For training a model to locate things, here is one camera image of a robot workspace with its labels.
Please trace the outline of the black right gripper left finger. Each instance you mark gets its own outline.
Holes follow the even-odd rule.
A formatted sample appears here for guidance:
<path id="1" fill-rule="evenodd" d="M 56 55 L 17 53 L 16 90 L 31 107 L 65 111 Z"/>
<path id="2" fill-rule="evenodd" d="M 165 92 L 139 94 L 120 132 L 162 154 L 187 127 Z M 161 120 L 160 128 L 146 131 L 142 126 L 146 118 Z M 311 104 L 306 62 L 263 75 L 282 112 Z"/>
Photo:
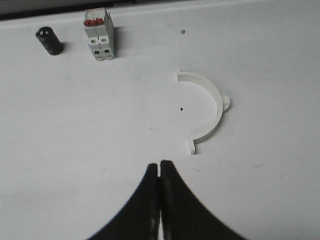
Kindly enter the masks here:
<path id="1" fill-rule="evenodd" d="M 160 224 L 158 166 L 151 163 L 122 209 L 91 240 L 157 240 Z"/>

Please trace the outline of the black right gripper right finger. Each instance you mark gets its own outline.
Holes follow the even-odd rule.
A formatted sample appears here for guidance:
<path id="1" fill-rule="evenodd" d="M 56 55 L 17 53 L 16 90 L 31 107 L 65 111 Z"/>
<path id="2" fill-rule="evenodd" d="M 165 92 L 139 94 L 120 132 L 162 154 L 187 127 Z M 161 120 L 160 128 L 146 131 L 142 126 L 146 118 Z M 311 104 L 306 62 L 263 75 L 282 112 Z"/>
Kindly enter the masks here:
<path id="1" fill-rule="evenodd" d="M 160 162 L 160 202 L 165 240 L 243 240 L 192 193 L 174 163 Z"/>

